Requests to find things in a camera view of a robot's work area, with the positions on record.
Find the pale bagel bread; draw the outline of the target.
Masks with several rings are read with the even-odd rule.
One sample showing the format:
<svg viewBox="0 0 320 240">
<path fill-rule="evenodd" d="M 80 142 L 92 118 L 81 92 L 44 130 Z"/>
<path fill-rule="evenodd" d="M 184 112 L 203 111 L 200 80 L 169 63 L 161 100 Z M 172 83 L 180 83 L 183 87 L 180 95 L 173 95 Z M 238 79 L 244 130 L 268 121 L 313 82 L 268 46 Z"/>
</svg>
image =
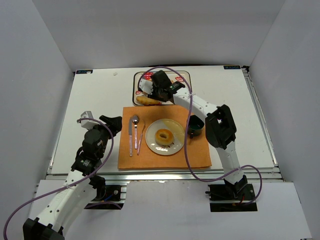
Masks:
<svg viewBox="0 0 320 240">
<path fill-rule="evenodd" d="M 155 135 L 155 141 L 158 145 L 161 146 L 168 146 L 174 142 L 174 135 L 173 133 L 165 128 L 159 129 Z"/>
</svg>

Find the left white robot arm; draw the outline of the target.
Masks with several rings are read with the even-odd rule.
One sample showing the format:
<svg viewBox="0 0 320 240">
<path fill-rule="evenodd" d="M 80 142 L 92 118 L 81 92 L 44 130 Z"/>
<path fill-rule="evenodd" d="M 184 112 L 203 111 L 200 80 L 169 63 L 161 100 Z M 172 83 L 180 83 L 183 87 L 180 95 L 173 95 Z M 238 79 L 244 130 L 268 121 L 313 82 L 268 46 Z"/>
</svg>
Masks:
<svg viewBox="0 0 320 240">
<path fill-rule="evenodd" d="M 77 122 L 87 131 L 74 163 L 50 203 L 23 224 L 25 240 L 63 240 L 83 209 L 91 201 L 102 200 L 106 195 L 106 180 L 97 172 L 110 156 L 105 153 L 108 141 L 113 141 L 122 130 L 122 117 L 101 115 L 95 120 L 90 112 L 86 112 Z"/>
</svg>

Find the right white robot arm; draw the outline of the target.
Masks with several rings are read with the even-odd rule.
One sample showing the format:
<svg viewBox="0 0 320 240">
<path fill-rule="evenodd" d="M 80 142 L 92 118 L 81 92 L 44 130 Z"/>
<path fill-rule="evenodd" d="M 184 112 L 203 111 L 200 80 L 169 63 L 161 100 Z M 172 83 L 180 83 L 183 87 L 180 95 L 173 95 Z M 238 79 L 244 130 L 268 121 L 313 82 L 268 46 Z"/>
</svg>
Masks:
<svg viewBox="0 0 320 240">
<path fill-rule="evenodd" d="M 237 128 L 230 108 L 217 106 L 192 93 L 190 85 L 176 81 L 172 83 L 163 70 L 151 76 L 152 91 L 150 96 L 156 100 L 170 101 L 189 110 L 203 123 L 205 138 L 213 146 L 220 158 L 224 171 L 223 181 L 228 191 L 237 198 L 247 185 L 247 177 L 241 170 L 236 152 Z"/>
</svg>

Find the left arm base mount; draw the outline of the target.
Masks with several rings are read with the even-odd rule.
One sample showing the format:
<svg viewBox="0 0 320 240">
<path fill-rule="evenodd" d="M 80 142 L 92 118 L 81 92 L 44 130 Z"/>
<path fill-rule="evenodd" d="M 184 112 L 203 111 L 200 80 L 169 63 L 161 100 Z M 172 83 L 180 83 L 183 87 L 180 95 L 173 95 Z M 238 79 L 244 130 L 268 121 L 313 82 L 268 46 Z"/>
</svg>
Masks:
<svg viewBox="0 0 320 240">
<path fill-rule="evenodd" d="M 121 210 L 126 199 L 127 187 L 125 185 L 105 185 L 93 201 L 85 206 L 89 210 Z"/>
</svg>

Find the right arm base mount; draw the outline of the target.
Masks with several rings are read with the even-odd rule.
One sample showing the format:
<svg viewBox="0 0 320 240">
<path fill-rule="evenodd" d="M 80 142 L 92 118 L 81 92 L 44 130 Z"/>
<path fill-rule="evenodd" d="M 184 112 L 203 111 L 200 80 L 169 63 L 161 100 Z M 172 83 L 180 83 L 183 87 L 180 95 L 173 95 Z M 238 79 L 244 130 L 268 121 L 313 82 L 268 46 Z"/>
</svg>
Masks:
<svg viewBox="0 0 320 240">
<path fill-rule="evenodd" d="M 248 184 L 236 197 L 224 184 L 210 184 L 205 192 L 209 197 L 211 213 L 257 212 L 256 195 L 252 184 Z"/>
</svg>

